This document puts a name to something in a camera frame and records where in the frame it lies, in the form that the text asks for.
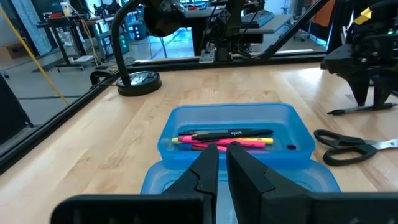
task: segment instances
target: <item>wooden tabletop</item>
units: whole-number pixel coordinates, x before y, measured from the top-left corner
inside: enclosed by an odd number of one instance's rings
[[[0,176],[1,223],[48,223],[63,199],[82,193],[137,194],[170,111],[185,104],[290,103],[312,133],[327,129],[373,140],[397,137],[398,110],[328,116],[355,105],[348,84],[319,64],[162,72],[163,87],[126,98],[109,87]],[[369,91],[369,101],[373,93]],[[398,102],[391,96],[389,101]],[[326,147],[317,143],[313,158]],[[330,167],[342,191],[398,189],[398,152]]]

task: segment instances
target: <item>lamp base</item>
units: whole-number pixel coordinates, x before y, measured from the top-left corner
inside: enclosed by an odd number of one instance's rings
[[[157,72],[143,71],[129,74],[130,85],[120,79],[117,82],[118,92],[122,96],[142,96],[158,90],[162,80]]]

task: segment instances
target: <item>black lamp arm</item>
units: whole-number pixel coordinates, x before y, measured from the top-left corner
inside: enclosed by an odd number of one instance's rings
[[[112,46],[114,57],[116,60],[116,65],[119,68],[119,74],[123,85],[131,85],[130,77],[127,72],[126,65],[124,64],[122,49],[120,47],[120,39],[119,39],[119,28],[122,24],[124,18],[127,16],[129,12],[135,9],[139,4],[142,4],[143,0],[130,0],[126,2],[122,8],[116,13],[113,18],[112,28],[111,28],[111,36],[112,36]]]

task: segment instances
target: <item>blue container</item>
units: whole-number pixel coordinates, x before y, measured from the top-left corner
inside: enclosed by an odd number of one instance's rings
[[[262,162],[312,192],[340,191],[330,171],[325,166],[310,159],[265,159]],[[164,161],[157,162],[148,170],[141,193],[161,194],[188,169],[189,165],[190,163],[187,161],[178,161],[173,164]],[[228,187],[225,161],[220,161],[218,181],[217,223],[238,223]]]
[[[170,114],[157,144],[165,162],[195,160],[200,151],[188,144],[173,144],[173,137],[189,130],[225,130],[239,128],[271,129],[272,145],[256,158],[309,159],[315,142],[293,106],[285,103],[245,103],[179,106]],[[220,159],[226,155],[220,153]]]

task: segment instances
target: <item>black scissors handle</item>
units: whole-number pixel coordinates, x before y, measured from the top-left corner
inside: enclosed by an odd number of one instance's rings
[[[369,159],[370,157],[376,155],[376,153],[379,150],[376,149],[375,147],[367,144],[362,144],[358,146],[350,146],[350,147],[344,147],[344,148],[339,148],[339,149],[329,149],[327,152],[323,155],[323,161],[331,166],[345,166],[345,165],[350,165],[350,164],[355,164],[357,162],[362,162],[365,161],[366,159]],[[334,155],[340,155],[340,154],[345,154],[345,153],[350,153],[350,152],[357,152],[360,154],[358,157],[354,157],[351,159],[335,159],[332,156]]]
[[[342,134],[337,134],[323,129],[314,131],[313,135],[320,143],[335,149],[339,148],[340,146],[356,146],[366,144],[361,138],[344,136]]]

